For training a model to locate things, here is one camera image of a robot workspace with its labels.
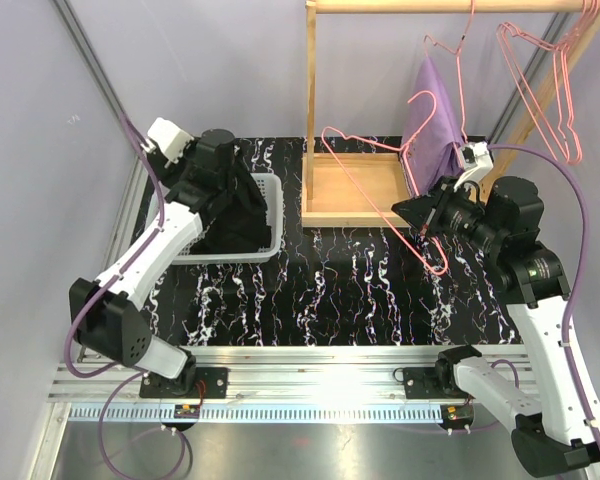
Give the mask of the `black trousers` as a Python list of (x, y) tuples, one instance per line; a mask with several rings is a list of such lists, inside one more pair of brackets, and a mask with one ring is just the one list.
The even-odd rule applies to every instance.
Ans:
[(242, 159), (235, 164), (237, 188), (230, 205), (216, 218), (192, 254), (257, 252), (271, 244), (267, 204)]

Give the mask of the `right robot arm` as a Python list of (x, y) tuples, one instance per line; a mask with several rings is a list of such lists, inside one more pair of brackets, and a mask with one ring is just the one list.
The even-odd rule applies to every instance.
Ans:
[(600, 464), (600, 404), (587, 414), (569, 363), (583, 362), (570, 326), (571, 288), (554, 252), (537, 236), (544, 203), (536, 185), (498, 179), (486, 202), (442, 177), (426, 194), (398, 202), (392, 211), (422, 234), (453, 234), (485, 257), (489, 282), (506, 306), (525, 345), (539, 397), (533, 399), (496, 373), (474, 346), (439, 353), (434, 384), (447, 397), (469, 397), (510, 434), (514, 452), (535, 478), (589, 470)]

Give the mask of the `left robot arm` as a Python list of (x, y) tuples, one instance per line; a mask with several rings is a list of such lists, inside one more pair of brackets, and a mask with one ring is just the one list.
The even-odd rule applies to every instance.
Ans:
[(163, 387), (175, 397), (193, 392), (193, 358), (152, 334), (140, 310), (177, 254), (231, 205), (238, 190), (234, 145), (234, 135), (225, 129), (203, 132), (179, 181), (163, 198), (157, 219), (95, 280), (74, 282), (66, 356), (71, 344), (78, 343), (111, 365), (161, 376)]

